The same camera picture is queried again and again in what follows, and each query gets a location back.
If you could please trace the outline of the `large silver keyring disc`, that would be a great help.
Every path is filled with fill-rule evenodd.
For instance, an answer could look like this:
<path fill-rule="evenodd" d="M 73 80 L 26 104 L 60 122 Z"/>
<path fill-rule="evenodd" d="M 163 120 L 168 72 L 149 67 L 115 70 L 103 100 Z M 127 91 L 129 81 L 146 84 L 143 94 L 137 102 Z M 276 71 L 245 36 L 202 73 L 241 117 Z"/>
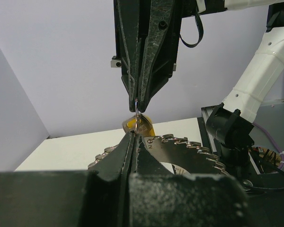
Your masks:
<path fill-rule="evenodd" d="M 228 175 L 219 157 L 199 142 L 173 134 L 144 137 L 133 131 L 88 165 L 89 171 L 100 174 L 126 169 L 137 175 Z"/>

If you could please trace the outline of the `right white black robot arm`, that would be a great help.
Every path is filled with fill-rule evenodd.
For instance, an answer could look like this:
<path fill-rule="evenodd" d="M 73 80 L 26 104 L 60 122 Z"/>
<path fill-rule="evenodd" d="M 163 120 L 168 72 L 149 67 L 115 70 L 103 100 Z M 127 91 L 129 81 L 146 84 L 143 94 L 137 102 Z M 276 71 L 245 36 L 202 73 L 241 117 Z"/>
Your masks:
<path fill-rule="evenodd" d="M 182 19 L 193 16 L 198 38 L 204 36 L 201 16 L 268 5 L 266 31 L 259 48 L 232 91 L 206 121 L 206 130 L 221 145 L 224 171 L 248 163 L 254 141 L 250 137 L 258 109 L 284 70 L 284 0 L 116 0 L 114 1 L 116 56 L 139 131 L 142 113 L 175 69 Z"/>

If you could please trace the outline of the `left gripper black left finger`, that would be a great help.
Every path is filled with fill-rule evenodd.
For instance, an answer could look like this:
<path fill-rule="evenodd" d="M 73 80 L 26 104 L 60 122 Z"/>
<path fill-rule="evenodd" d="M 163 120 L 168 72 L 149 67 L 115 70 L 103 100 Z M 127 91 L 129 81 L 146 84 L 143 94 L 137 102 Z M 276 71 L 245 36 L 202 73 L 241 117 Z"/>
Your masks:
<path fill-rule="evenodd" d="M 89 170 L 0 173 L 0 227 L 128 227 L 135 134 Z"/>

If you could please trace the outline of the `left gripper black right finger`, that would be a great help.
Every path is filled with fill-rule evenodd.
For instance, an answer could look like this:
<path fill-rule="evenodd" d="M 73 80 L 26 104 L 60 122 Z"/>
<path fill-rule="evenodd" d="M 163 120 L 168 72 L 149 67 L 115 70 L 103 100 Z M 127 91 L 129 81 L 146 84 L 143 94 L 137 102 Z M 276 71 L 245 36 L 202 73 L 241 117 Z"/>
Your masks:
<path fill-rule="evenodd" d="M 228 175 L 130 175 L 132 227 L 246 227 L 247 196 Z"/>

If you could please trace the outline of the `yellow tagged key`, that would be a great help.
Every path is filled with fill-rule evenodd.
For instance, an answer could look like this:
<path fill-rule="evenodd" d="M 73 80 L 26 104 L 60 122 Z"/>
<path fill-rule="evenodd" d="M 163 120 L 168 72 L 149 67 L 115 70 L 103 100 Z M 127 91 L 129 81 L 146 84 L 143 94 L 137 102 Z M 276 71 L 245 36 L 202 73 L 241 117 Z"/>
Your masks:
<path fill-rule="evenodd" d="M 154 131 L 154 127 L 152 124 L 152 121 L 150 119 L 150 117 L 139 113 L 139 120 L 138 123 L 136 123 L 136 117 L 135 115 L 127 120 L 125 120 L 122 123 L 122 128 L 124 130 L 125 133 L 128 133 L 130 131 L 136 131 L 136 129 L 138 130 L 137 133 L 140 135 L 143 135 L 144 137 L 151 137 L 151 136 L 155 136 L 155 131 Z"/>

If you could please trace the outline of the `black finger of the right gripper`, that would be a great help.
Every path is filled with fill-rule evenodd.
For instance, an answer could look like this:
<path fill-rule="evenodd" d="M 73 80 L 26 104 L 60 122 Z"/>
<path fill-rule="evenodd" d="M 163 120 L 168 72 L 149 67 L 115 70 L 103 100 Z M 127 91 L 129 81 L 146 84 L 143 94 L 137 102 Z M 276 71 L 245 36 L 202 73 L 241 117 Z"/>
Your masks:
<path fill-rule="evenodd" d="M 135 112 L 139 75 L 139 13 L 138 0 L 115 0 L 115 29 L 119 45 L 122 80 L 129 96 L 129 110 Z"/>
<path fill-rule="evenodd" d="M 138 85 L 138 109 L 144 113 L 152 97 L 168 82 L 169 57 L 161 53 L 170 22 L 174 0 L 152 0 L 148 35 L 145 39 Z"/>

